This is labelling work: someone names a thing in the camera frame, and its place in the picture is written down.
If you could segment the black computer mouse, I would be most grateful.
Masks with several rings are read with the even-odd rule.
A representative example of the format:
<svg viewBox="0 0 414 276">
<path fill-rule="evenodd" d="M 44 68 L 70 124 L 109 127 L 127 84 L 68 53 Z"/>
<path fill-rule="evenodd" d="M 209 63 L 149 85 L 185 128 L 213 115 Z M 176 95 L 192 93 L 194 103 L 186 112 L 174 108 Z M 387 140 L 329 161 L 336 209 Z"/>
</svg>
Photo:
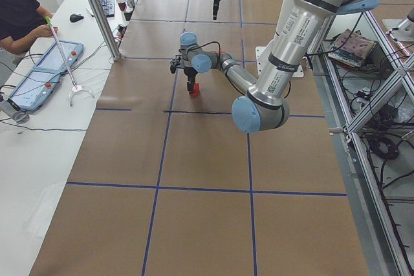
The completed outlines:
<svg viewBox="0 0 414 276">
<path fill-rule="evenodd" d="M 81 21 L 84 18 L 82 14 L 71 14 L 69 17 L 69 21 L 71 23 L 76 23 L 78 21 Z"/>
</svg>

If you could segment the seated person black shirt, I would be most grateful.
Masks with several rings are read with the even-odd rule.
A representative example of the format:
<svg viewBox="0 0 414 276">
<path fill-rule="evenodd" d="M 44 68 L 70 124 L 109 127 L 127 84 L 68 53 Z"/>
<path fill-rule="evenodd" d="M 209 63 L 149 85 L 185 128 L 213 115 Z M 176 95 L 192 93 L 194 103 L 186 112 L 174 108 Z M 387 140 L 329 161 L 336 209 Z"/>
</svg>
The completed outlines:
<svg viewBox="0 0 414 276">
<path fill-rule="evenodd" d="M 46 18 L 53 14 L 38 0 L 1 0 L 1 48 L 11 54 L 30 50 L 41 37 L 52 37 Z"/>
</svg>

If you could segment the teach pendant far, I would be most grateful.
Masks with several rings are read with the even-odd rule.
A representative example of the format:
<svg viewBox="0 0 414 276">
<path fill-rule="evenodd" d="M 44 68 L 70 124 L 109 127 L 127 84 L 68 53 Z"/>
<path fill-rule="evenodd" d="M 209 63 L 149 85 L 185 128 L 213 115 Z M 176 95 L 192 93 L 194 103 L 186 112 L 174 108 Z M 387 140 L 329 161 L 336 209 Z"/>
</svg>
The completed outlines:
<svg viewBox="0 0 414 276">
<path fill-rule="evenodd" d="M 71 41 L 60 41 L 60 43 L 65 59 L 67 60 L 69 67 L 72 67 L 83 53 L 84 45 L 82 43 Z M 48 48 L 41 59 L 35 63 L 34 68 L 51 73 L 63 73 L 67 70 L 56 43 L 53 43 Z"/>
</svg>

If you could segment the teach pendant near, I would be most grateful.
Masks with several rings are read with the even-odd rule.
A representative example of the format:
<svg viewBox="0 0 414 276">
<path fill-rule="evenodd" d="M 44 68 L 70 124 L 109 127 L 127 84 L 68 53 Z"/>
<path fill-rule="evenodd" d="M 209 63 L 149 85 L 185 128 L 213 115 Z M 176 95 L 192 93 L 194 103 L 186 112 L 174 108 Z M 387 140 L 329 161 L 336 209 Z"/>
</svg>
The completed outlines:
<svg viewBox="0 0 414 276">
<path fill-rule="evenodd" d="M 35 111 L 44 104 L 60 78 L 60 73 L 31 70 L 10 97 L 24 111 Z"/>
</svg>

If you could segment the center blue tape line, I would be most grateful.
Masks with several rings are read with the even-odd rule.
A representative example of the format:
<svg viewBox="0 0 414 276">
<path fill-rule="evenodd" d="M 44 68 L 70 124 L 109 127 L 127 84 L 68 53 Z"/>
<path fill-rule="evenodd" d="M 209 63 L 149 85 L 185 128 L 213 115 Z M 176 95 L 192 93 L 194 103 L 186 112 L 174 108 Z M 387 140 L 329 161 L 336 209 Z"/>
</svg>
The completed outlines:
<svg viewBox="0 0 414 276">
<path fill-rule="evenodd" d="M 149 259 L 150 259 L 150 255 L 151 255 L 151 243 L 153 241 L 155 222 L 156 222 L 156 218 L 157 218 L 157 208 L 158 208 L 158 205 L 159 205 L 159 202 L 160 202 L 160 194 L 161 194 L 161 191 L 162 191 L 161 181 L 162 181 L 162 175 L 163 175 L 163 172 L 164 172 L 164 162 L 165 162 L 165 157 L 166 157 L 166 149 L 167 149 L 168 142 L 169 142 L 169 134 L 170 134 L 170 129 L 171 129 L 171 119 L 172 119 L 172 110 L 173 110 L 173 104 L 174 104 L 174 101 L 175 101 L 175 93 L 176 93 L 177 82 L 178 82 L 178 78 L 179 78 L 179 71 L 176 71 L 176 73 L 174 73 L 173 77 L 174 77 L 173 90 L 172 90 L 172 93 L 171 93 L 169 109 L 166 111 L 166 114 L 167 114 L 166 130 L 165 130 L 165 134 L 164 134 L 164 142 L 163 142 L 163 145 L 162 145 L 162 154 L 161 154 L 161 157 L 160 157 L 160 165 L 159 165 L 159 170 L 158 170 L 157 184 L 155 186 L 155 196 L 154 196 L 154 200 L 153 200 L 153 207 L 152 207 L 151 219 L 150 219 L 149 229 L 148 229 L 148 234 L 147 234 L 146 249 L 145 249 L 143 263 L 142 263 L 141 275 L 149 275 L 148 267 L 149 267 Z"/>
</svg>

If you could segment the aluminium frame post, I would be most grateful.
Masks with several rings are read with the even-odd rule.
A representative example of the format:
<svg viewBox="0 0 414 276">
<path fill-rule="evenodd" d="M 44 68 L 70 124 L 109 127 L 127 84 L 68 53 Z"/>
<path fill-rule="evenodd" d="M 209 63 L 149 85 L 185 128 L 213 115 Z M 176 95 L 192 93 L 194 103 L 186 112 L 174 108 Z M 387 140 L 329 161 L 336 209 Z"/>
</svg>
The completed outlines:
<svg viewBox="0 0 414 276">
<path fill-rule="evenodd" d="M 104 10 L 102 8 L 100 0 L 88 0 L 88 2 L 91 6 L 102 37 L 107 45 L 107 48 L 111 53 L 113 61 L 118 61 L 121 58 L 121 53 L 114 39 L 113 31 L 109 26 L 107 17 L 104 14 Z"/>
</svg>

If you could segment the reacher grabber stick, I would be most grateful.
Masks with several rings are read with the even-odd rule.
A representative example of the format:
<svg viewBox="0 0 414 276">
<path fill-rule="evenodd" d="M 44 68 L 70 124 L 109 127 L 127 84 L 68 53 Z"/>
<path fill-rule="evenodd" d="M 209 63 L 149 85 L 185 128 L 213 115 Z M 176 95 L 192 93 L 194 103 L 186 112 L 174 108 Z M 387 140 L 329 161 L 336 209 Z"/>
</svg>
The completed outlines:
<svg viewBox="0 0 414 276">
<path fill-rule="evenodd" d="M 72 70 L 71 70 L 71 68 L 69 66 L 69 63 L 67 61 L 67 58 L 65 56 L 63 47 L 62 47 L 62 45 L 61 45 L 61 43 L 60 43 L 60 41 L 59 41 L 59 39 L 57 37 L 57 34 L 56 34 L 55 29 L 54 29 L 54 27 L 53 27 L 53 25 L 51 23 L 50 17 L 47 16 L 45 18 L 45 20 L 46 20 L 48 26 L 50 27 L 50 30 L 51 30 L 52 35 L 54 37 L 56 46 L 58 47 L 58 50 L 60 52 L 61 58 L 63 60 L 63 63 L 65 65 L 66 69 L 67 69 L 67 73 L 69 74 L 69 77 L 70 77 L 71 82 L 72 82 L 72 89 L 69 92 L 69 105 L 72 107 L 73 97 L 75 95 L 77 95 L 77 94 L 80 94 L 81 92 L 88 92 L 91 95 L 91 97 L 94 98 L 94 94 L 93 94 L 93 92 L 90 89 L 88 89 L 87 87 L 82 87 L 81 85 L 77 84 L 76 80 L 74 79 L 74 76 L 72 75 Z"/>
</svg>

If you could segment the red block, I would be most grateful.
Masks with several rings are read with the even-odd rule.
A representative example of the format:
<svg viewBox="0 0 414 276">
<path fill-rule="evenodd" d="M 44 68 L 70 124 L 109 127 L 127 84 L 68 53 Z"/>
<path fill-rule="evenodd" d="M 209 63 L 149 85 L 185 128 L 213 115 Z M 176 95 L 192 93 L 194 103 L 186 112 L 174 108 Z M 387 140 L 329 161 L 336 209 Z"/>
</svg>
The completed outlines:
<svg viewBox="0 0 414 276">
<path fill-rule="evenodd" d="M 189 92 L 189 95 L 191 97 L 197 97 L 200 94 L 200 87 L 198 83 L 195 83 L 193 85 L 193 90 L 191 92 Z"/>
</svg>

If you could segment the folded cloth pile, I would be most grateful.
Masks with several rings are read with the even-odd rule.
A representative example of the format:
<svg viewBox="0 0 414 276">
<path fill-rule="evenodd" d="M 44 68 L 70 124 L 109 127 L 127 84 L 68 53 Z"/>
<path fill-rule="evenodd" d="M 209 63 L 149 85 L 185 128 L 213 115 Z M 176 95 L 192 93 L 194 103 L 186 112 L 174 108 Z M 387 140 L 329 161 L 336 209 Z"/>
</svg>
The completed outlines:
<svg viewBox="0 0 414 276">
<path fill-rule="evenodd" d="M 347 29 L 336 37 L 328 57 L 350 67 L 360 67 L 375 48 L 376 43 L 358 32 Z"/>
</svg>

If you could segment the teach pendant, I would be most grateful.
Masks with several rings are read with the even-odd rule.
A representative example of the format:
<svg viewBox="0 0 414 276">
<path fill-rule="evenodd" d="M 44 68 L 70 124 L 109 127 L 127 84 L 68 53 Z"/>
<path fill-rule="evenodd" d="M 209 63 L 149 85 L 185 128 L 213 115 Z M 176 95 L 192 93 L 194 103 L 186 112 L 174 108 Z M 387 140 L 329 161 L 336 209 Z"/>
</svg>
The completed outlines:
<svg viewBox="0 0 414 276">
<path fill-rule="evenodd" d="M 60 78 L 60 73 L 31 70 L 10 97 L 24 111 L 35 111 L 44 104 Z"/>
<path fill-rule="evenodd" d="M 60 41 L 60 43 L 65 59 L 67 60 L 69 67 L 72 67 L 83 53 L 84 45 L 82 43 L 71 41 Z M 34 68 L 51 73 L 63 73 L 67 70 L 56 43 L 53 43 L 48 48 L 41 59 L 35 63 Z"/>
</svg>

